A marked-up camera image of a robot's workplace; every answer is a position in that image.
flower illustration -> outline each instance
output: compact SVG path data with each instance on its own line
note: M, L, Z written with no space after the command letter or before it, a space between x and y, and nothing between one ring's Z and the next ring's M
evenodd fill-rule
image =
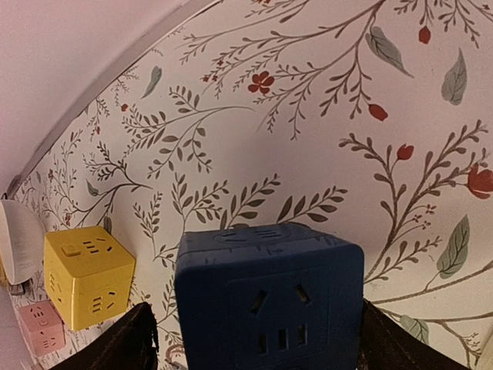
M468 174L468 189L479 199L488 199L493 192L493 172L482 170L479 172L479 164L476 163Z
M403 144L397 150L397 159L398 160L409 160L413 156L414 146Z
M385 112L385 109L383 109L378 104L368 104L368 111L374 118L378 119L381 122L385 121L388 117L388 113Z
M274 83L274 77L269 76L268 71L263 71L261 74L253 75L252 84L248 86L248 90L251 93L256 93L260 90L262 94L267 94L270 91L268 86Z
M431 31L427 26L419 30L418 39L419 42L423 42L425 45L427 45L430 42Z

socket hole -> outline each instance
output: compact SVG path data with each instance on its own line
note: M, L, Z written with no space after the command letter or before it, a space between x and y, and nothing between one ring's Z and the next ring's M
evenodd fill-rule
M301 301L304 304L309 304L311 302L310 297L307 294L307 291L304 290L303 286L301 284L298 284L296 287L294 287L298 295L300 296Z
M267 336L265 334L259 335L259 355L267 354Z
M307 325L303 324L298 326L298 345L305 345L307 343Z
M287 329L279 330L279 350L284 351L287 349Z
M247 239L226 239L227 243L246 243Z
M262 308L262 304L265 302L265 299L267 298L267 292L260 290L257 293L257 297L255 298L255 301L253 302L252 308L250 309L250 312L257 316L259 314L260 309Z

green leaf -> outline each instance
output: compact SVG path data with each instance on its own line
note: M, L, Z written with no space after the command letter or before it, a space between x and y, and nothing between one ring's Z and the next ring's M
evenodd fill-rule
M111 231L113 229L113 222L111 221L111 218L105 216L105 218L102 221L102 225L105 228L105 230L108 231L108 234L111 234Z
M440 278L448 279L464 266L468 257L469 234L469 219L465 215L452 231L445 251L438 258Z
M389 40L380 27L372 27L370 33L365 35L370 50L381 60L395 67L406 76L414 78L402 63L401 52L391 40Z
M416 318L410 318L406 314L401 316L402 328L415 337L418 341L422 341L426 345L429 345L430 329L428 324L423 320Z
M99 190L97 190L91 183L86 180L87 182L87 190L89 191L89 194L91 194L93 197L97 197L99 195Z
M465 68L464 56L459 49L459 57L454 66L445 74L444 83L441 86L441 95L444 100L453 106L462 103L466 85L468 84L468 72Z
M158 82L161 80L161 77L163 77L163 70L155 66L153 68L153 71L151 72L151 80L149 81L149 85L147 85L146 91L144 92L144 95L140 99L144 99L146 96L149 96L154 89L156 88Z

power socket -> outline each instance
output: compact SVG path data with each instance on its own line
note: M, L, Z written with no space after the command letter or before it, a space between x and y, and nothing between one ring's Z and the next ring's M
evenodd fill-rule
M106 315L115 308L118 297L118 290L115 288L100 291L90 302L89 312L92 315Z
M299 224L186 233L175 290L189 370L354 370L364 255Z
M125 312L135 258L102 227L45 236L46 292L73 331Z

electrical outlet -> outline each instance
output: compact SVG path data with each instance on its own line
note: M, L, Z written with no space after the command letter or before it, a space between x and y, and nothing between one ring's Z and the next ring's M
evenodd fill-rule
M186 233L175 292L189 369L354 370L363 271L357 245L298 224Z
M116 308L118 291L115 288L106 288L100 291L90 302L89 312L92 315L107 315Z
M239 279L227 289L239 368L276 365L325 349L330 288L323 268Z

